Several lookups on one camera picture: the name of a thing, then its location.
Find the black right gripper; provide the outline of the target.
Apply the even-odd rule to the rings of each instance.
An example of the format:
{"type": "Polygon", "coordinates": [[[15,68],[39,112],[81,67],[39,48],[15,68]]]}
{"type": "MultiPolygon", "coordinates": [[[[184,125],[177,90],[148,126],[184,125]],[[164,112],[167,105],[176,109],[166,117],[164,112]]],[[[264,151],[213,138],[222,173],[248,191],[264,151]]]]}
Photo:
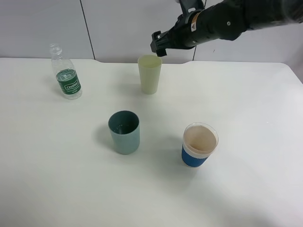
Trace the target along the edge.
{"type": "Polygon", "coordinates": [[[182,15],[169,31],[154,32],[151,51],[167,56],[167,49],[192,49],[216,39],[237,39],[237,1],[224,0],[208,8],[201,0],[178,0],[182,15]]]}

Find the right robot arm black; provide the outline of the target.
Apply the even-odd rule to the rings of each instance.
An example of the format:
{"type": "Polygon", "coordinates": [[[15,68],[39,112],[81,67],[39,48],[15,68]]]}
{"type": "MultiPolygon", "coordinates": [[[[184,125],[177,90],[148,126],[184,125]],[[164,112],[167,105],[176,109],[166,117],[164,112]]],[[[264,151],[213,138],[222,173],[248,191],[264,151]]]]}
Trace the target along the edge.
{"type": "Polygon", "coordinates": [[[190,50],[212,40],[234,41],[242,33],[302,23],[301,0],[224,0],[208,8],[201,0],[179,1],[182,14],[166,32],[152,34],[151,51],[159,57],[167,49],[190,50]]]}

